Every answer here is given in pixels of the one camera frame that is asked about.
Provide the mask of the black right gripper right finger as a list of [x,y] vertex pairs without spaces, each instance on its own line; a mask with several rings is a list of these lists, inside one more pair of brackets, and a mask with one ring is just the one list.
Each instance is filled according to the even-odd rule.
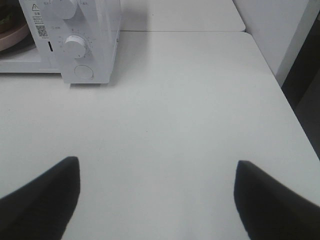
[[320,238],[320,207],[250,161],[237,163],[233,197],[251,240]]

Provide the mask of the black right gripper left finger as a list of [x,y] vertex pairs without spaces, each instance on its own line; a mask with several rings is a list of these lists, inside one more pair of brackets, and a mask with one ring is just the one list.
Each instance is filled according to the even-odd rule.
[[69,156],[0,199],[0,238],[62,239],[80,192],[79,159]]

